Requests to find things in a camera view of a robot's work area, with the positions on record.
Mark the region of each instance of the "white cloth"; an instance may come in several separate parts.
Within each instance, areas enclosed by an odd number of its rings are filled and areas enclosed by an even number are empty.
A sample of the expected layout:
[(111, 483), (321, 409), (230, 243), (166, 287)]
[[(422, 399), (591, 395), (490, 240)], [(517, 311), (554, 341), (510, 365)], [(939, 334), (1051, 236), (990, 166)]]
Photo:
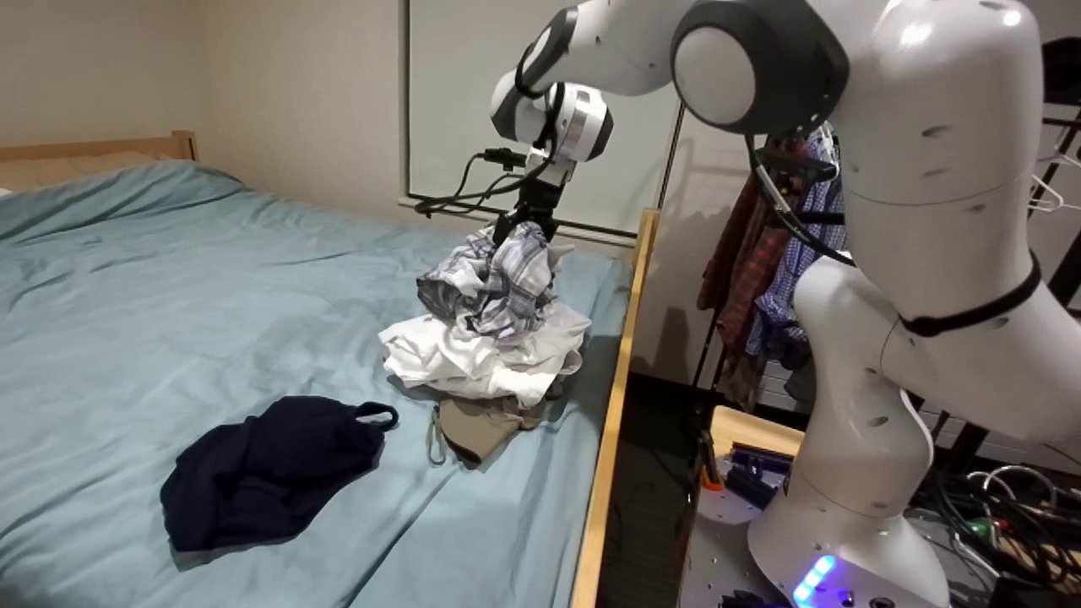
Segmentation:
[(561, 375), (581, 368), (588, 318), (551, 301), (534, 331), (517, 338), (483, 338), (432, 314), (399, 321), (378, 334), (385, 372), (405, 388), (429, 385), (456, 399), (507, 399), (537, 405)]

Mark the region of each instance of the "headboard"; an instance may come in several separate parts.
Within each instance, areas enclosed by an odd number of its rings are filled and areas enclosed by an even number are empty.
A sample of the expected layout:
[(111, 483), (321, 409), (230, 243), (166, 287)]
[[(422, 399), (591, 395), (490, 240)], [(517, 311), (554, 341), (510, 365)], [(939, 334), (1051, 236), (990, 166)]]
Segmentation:
[(169, 132), (162, 138), (0, 145), (0, 189), (44, 189), (155, 159), (196, 159), (196, 138)]

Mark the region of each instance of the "mattress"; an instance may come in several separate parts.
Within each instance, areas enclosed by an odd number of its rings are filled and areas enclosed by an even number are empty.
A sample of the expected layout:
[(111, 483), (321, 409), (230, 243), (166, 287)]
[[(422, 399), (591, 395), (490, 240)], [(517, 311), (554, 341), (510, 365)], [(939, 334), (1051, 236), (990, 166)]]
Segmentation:
[[(159, 162), (0, 203), (3, 608), (568, 605), (628, 260), (568, 253), (584, 368), (486, 470), (432, 466), (432, 399), (378, 331), (459, 233), (338, 216)], [(159, 486), (280, 395), (388, 402), (399, 429), (287, 544), (172, 554)]]

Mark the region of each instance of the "wooden bed frame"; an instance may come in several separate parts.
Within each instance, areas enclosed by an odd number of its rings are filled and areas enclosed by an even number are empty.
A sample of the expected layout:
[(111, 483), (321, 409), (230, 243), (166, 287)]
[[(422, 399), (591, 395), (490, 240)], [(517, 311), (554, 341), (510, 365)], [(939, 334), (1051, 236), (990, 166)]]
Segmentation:
[[(91, 159), (91, 155), (122, 155), (135, 152), (145, 159), (196, 159), (196, 142), (189, 132), (172, 132), (166, 138), (115, 138), (115, 142), (61, 142), (61, 145), (0, 145), (0, 162), (47, 162), (47, 159)], [(622, 412), (628, 395), (628, 375), (632, 375), (632, 355), (635, 355), (635, 328), (649, 277), (649, 260), (655, 247), (655, 226), (659, 209), (649, 209), (638, 226), (635, 240), (635, 267), (632, 267), (632, 290), (628, 307), (622, 318), (622, 338), (618, 338), (618, 358), (615, 375), (608, 388), (608, 409), (598, 459), (595, 459), (595, 483), (588, 497), (588, 520), (581, 530), (581, 551), (578, 551), (578, 574), (574, 574), (574, 608), (595, 608), (601, 591), (601, 567), (605, 567), (605, 540), (608, 540), (608, 510), (611, 510), (611, 490), (615, 490), (615, 459), (618, 459), (618, 439), (622, 439)]]

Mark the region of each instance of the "crumpled clothes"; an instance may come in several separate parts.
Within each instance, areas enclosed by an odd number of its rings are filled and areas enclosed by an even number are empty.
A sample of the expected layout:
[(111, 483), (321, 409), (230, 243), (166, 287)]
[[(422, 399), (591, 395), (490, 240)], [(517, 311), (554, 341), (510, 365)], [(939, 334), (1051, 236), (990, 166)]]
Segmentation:
[(557, 253), (537, 223), (517, 223), (500, 247), (486, 226), (422, 274), (416, 294), (443, 324), (463, 318), (470, 331), (507, 341), (541, 324), (541, 311), (554, 301), (554, 274)]
[(405, 388), (436, 388), (456, 399), (517, 399), (534, 409), (581, 368), (588, 318), (554, 301), (541, 324), (517, 338), (486, 338), (432, 314), (399, 321), (378, 334), (385, 345), (385, 372)]

